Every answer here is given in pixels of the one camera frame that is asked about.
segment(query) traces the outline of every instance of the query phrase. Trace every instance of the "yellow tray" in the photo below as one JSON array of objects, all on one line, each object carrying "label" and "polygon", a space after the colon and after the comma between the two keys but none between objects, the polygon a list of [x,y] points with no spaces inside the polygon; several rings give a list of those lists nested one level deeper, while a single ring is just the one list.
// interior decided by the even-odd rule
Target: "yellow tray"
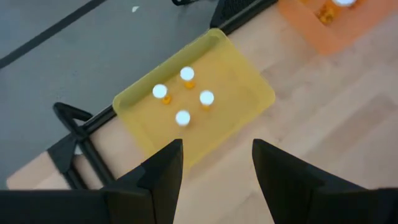
[{"label": "yellow tray", "polygon": [[[184,87],[179,77],[184,66],[195,71],[196,85],[191,90]],[[152,96],[152,88],[159,83],[169,89],[169,105]],[[208,111],[199,100],[203,90],[210,90],[215,96]],[[118,94],[113,108],[146,156],[173,139],[182,138],[184,164],[191,167],[274,100],[272,88],[224,33],[210,29]],[[186,127],[175,122],[180,110],[191,114]]]}]

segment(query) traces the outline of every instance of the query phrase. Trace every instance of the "plastic tray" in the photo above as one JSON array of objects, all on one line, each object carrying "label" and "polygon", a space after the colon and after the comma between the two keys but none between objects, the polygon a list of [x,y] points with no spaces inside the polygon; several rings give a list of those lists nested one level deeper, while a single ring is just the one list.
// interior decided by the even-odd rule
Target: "plastic tray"
[{"label": "plastic tray", "polygon": [[354,9],[344,9],[328,26],[315,13],[326,0],[279,0],[280,13],[321,54],[343,50],[358,37],[397,10],[397,0],[363,0]]},{"label": "plastic tray", "polygon": [[[179,77],[184,66],[195,71],[196,85],[191,90]],[[152,96],[152,88],[158,83],[168,87],[172,98],[169,105]],[[203,90],[215,95],[208,111],[199,100]],[[182,138],[184,164],[191,167],[268,108],[274,99],[272,88],[224,33],[210,29],[117,95],[113,108],[146,156]],[[191,114],[186,127],[175,122],[179,110]]]}]

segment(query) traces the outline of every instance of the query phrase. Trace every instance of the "gray carpet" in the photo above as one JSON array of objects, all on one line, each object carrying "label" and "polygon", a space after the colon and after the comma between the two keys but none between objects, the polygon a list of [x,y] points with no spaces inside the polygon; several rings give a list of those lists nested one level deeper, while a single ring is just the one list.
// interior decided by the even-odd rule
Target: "gray carpet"
[{"label": "gray carpet", "polygon": [[[70,11],[76,1],[62,4],[71,6],[54,7],[60,12],[52,15]],[[134,6],[139,8],[133,13]],[[30,17],[43,16],[42,7],[29,7]],[[206,0],[180,7],[168,0],[109,0],[0,70],[0,188],[67,133],[52,112],[54,102],[100,112],[114,95],[204,33],[215,7],[216,1]],[[54,18],[31,22],[48,25]]]}]

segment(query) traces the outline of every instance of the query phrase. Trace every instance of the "white bottle cap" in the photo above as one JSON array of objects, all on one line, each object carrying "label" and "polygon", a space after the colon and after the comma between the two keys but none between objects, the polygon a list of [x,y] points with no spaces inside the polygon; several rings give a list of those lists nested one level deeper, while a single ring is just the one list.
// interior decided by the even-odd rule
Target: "white bottle cap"
[{"label": "white bottle cap", "polygon": [[214,94],[208,90],[200,93],[200,103],[205,106],[210,106],[214,101]]},{"label": "white bottle cap", "polygon": [[186,110],[181,110],[175,115],[175,121],[179,126],[188,125],[190,120],[191,116],[189,115],[189,112]]},{"label": "white bottle cap", "polygon": [[183,67],[180,72],[180,77],[184,81],[191,81],[193,77],[195,76],[195,72],[193,71],[193,68],[191,67]]},{"label": "white bottle cap", "polygon": [[336,5],[348,7],[356,2],[356,0],[332,0]]},{"label": "white bottle cap", "polygon": [[158,99],[163,99],[167,94],[167,87],[163,84],[157,84],[152,90],[154,97]]}]

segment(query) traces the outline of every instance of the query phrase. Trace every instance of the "orange tray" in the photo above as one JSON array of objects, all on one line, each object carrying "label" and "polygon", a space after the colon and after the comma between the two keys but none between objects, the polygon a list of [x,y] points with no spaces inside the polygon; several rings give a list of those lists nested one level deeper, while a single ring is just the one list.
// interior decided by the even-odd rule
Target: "orange tray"
[{"label": "orange tray", "polygon": [[320,54],[332,54],[351,45],[358,37],[396,12],[398,0],[361,0],[354,9],[343,9],[329,25],[315,13],[326,0],[279,0],[280,13]]},{"label": "orange tray", "polygon": [[[191,90],[179,77],[184,66],[195,71],[196,85]],[[152,96],[152,88],[159,83],[169,89],[172,101],[168,105]],[[208,111],[199,100],[203,90],[215,96]],[[184,164],[191,167],[274,99],[272,88],[224,33],[211,29],[117,95],[113,108],[146,156],[182,138]],[[175,122],[180,110],[190,112],[191,122],[186,127]]]}]

